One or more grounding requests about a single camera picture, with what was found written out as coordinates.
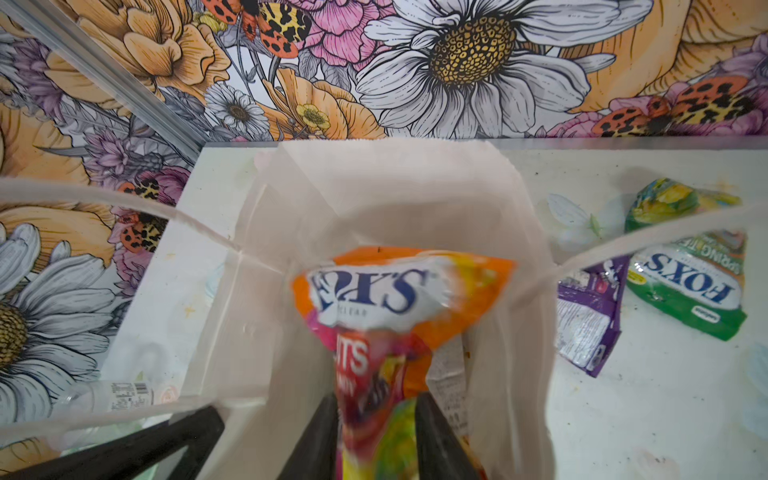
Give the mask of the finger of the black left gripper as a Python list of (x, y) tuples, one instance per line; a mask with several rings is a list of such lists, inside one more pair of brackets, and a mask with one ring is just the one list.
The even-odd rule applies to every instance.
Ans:
[(208, 406), (111, 442), (7, 474), (7, 479), (136, 479), (168, 460), (168, 479), (195, 479), (224, 433)]

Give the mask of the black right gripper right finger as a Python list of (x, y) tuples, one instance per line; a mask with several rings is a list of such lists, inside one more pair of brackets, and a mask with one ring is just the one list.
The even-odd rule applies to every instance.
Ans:
[(415, 430), (420, 480), (480, 478), (430, 393), (422, 393), (417, 397)]

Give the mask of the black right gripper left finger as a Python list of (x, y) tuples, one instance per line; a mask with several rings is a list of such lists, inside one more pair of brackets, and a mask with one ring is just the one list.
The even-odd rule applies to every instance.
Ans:
[(339, 411), (334, 394), (322, 398), (278, 475), (278, 480), (336, 478)]

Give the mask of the white flower-print paper bag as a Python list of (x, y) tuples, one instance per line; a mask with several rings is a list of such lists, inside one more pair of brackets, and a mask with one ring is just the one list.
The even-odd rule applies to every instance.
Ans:
[(364, 349), (341, 330), (425, 338), (461, 313), (470, 364), (470, 443), (489, 472), (549, 478), (544, 420), (554, 361), (555, 288), (568, 272), (646, 246), (764, 219), (765, 203), (692, 214), (622, 236), (555, 266), (520, 173), (486, 142), (298, 141), (267, 156), (232, 236), (216, 317), (192, 392), (125, 413), (49, 421), (85, 428), (221, 402), (282, 408), (269, 439), (294, 435), (330, 386), (329, 352), (352, 370)]

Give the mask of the purple candy bag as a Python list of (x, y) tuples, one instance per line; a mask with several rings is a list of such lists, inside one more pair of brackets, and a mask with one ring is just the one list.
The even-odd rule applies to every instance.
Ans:
[(592, 378), (599, 375), (621, 335), (629, 260), (609, 259), (570, 272), (558, 282), (555, 348)]

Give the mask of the green Fox's spring tea bag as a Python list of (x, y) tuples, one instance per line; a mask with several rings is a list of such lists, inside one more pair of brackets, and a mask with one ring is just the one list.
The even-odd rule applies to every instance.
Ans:
[[(638, 193), (625, 231), (741, 204), (729, 193), (661, 178)], [(747, 318), (742, 308), (746, 243), (743, 230), (716, 230), (646, 247), (631, 257), (628, 287), (681, 323), (728, 341)]]

